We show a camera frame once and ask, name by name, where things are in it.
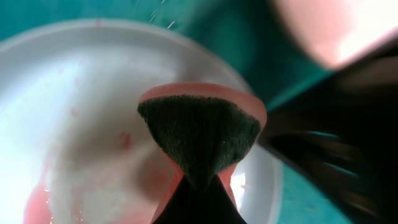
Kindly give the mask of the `light blue plate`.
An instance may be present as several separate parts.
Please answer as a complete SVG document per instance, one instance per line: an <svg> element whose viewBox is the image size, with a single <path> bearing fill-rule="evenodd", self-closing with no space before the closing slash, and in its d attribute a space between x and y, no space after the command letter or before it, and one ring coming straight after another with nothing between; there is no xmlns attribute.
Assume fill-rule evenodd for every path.
<svg viewBox="0 0 398 224"><path fill-rule="evenodd" d="M1 222L150 223L175 172L137 113L148 89L250 93L224 61L165 29L77 20L1 43Z"/></svg>

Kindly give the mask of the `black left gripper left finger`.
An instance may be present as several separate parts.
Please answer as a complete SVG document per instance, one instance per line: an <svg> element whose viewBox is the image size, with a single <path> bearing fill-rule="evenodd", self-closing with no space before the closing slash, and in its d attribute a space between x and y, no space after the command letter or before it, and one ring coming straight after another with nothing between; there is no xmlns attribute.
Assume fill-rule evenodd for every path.
<svg viewBox="0 0 398 224"><path fill-rule="evenodd" d="M196 209L196 195L189 181L182 177L174 193L153 224L192 224Z"/></svg>

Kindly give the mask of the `green and pink sponge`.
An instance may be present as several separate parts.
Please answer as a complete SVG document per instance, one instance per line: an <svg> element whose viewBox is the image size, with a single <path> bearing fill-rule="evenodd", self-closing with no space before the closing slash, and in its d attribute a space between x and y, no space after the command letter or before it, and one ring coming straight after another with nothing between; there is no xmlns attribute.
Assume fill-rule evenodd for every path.
<svg viewBox="0 0 398 224"><path fill-rule="evenodd" d="M217 175L236 207L231 176L267 121L259 98L212 83L173 83L147 90L137 110L176 172L152 222L183 176L196 195Z"/></svg>

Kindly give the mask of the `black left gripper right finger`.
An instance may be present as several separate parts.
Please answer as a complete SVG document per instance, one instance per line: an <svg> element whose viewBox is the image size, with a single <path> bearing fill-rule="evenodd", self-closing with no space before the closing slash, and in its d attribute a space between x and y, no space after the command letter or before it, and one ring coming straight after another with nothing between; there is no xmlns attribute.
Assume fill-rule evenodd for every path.
<svg viewBox="0 0 398 224"><path fill-rule="evenodd" d="M204 191L196 194L195 200L196 224L246 224L217 175Z"/></svg>

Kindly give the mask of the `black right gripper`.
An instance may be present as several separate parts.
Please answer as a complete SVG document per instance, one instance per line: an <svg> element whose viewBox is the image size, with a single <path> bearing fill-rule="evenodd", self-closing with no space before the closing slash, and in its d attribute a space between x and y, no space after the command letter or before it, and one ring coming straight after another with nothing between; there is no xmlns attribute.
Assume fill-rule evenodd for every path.
<svg viewBox="0 0 398 224"><path fill-rule="evenodd" d="M259 143L353 223L396 223L397 39L271 111Z"/></svg>

